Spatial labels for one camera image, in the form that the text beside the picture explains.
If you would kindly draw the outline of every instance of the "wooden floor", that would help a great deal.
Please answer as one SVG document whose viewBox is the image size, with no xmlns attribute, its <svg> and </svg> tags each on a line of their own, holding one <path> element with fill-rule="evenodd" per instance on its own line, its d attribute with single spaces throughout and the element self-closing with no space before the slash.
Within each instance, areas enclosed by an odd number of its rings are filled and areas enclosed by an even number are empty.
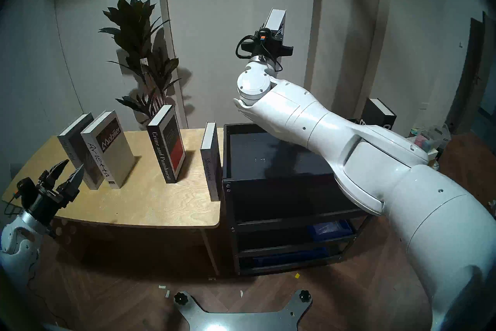
<svg viewBox="0 0 496 331">
<path fill-rule="evenodd" d="M 456 136 L 441 158 L 441 171 L 482 203 L 496 198 L 496 158 L 472 135 Z M 226 229 L 212 233 L 227 247 Z M 252 278 L 232 277 L 229 250 L 213 276 L 198 232 L 111 228 L 119 242 L 91 244 L 76 262 L 50 238 L 29 302 L 40 319 L 72 330 L 188 330 L 173 295 L 188 291 L 209 312 L 265 312 L 284 307 L 297 289 L 313 304 L 299 330 L 427 330 L 431 309 L 399 239 L 374 218 L 339 264 Z M 166 290 L 158 288 L 166 285 Z M 61 320 L 54 317 L 52 311 Z"/>
</svg>

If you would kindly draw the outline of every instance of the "wooden table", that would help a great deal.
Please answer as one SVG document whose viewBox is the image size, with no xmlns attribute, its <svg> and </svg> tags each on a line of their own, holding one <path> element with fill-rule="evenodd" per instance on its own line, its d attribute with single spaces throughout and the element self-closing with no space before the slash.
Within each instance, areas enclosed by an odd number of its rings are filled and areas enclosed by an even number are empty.
<svg viewBox="0 0 496 331">
<path fill-rule="evenodd" d="M 210 201 L 200 155 L 204 129 L 181 130 L 186 158 L 179 181 L 167 184 L 153 151 L 148 132 L 125 132 L 136 164 L 120 189 L 111 189 L 104 180 L 98 190 L 88 189 L 84 182 L 77 198 L 57 212 L 56 217 L 92 224 L 200 229 L 214 271 L 217 266 L 210 250 L 205 229 L 219 225 L 220 201 Z M 222 160 L 224 134 L 217 129 Z M 45 169 L 67 158 L 56 136 L 52 136 L 22 167 L 4 192 L 9 201 L 19 180 L 30 177 L 35 183 Z M 74 171 L 69 162 L 59 177 L 65 181 Z M 20 199 L 13 201 L 20 206 Z"/>
</svg>

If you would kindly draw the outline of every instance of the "potted plant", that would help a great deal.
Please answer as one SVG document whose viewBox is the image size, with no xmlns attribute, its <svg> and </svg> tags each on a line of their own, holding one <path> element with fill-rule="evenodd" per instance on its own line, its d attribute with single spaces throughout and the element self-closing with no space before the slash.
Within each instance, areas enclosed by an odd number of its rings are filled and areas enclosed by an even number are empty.
<svg viewBox="0 0 496 331">
<path fill-rule="evenodd" d="M 136 96 L 123 96 L 116 99 L 121 104 L 134 111 L 146 115 L 141 124 L 148 124 L 155 116 L 160 107 L 166 104 L 167 89 L 176 81 L 171 81 L 172 72 L 179 65 L 179 59 L 164 57 L 161 47 L 152 50 L 151 36 L 162 25 L 169 22 L 166 20 L 154 27 L 158 17 L 150 24 L 150 16 L 155 4 L 150 0 L 119 0 L 117 8 L 109 7 L 103 11 L 110 21 L 117 24 L 118 28 L 102 28 L 99 33 L 111 34 L 115 43 L 127 52 L 126 63 L 108 61 L 125 67 L 134 72 L 143 82 L 145 93 Z"/>
</svg>

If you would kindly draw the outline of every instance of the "metal plate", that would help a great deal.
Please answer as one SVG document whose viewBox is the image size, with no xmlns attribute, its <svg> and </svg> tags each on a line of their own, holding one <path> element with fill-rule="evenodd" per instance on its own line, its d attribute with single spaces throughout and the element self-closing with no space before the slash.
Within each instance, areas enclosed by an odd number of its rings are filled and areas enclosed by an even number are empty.
<svg viewBox="0 0 496 331">
<path fill-rule="evenodd" d="M 277 312 L 258 313 L 209 313 L 204 312 L 188 292 L 185 304 L 174 300 L 174 305 L 189 323 L 191 331 L 297 331 L 297 323 L 312 304 L 312 297 L 304 302 L 300 299 L 302 290 L 292 296 L 288 304 Z"/>
</svg>

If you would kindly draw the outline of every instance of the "bolt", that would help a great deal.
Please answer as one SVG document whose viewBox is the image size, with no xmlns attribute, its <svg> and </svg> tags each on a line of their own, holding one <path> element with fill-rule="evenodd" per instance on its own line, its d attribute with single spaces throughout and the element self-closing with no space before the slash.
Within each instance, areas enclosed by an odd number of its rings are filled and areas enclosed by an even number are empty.
<svg viewBox="0 0 496 331">
<path fill-rule="evenodd" d="M 302 302 L 307 303 L 310 301 L 311 298 L 312 298 L 312 296 L 310 295 L 310 293 L 307 290 L 301 290 L 300 299 Z"/>
<path fill-rule="evenodd" d="M 181 306 L 183 306 L 188 302 L 188 297 L 186 295 L 184 295 L 182 292 L 178 292 L 176 295 L 174 295 L 174 301 L 177 304 L 180 304 Z"/>
</svg>

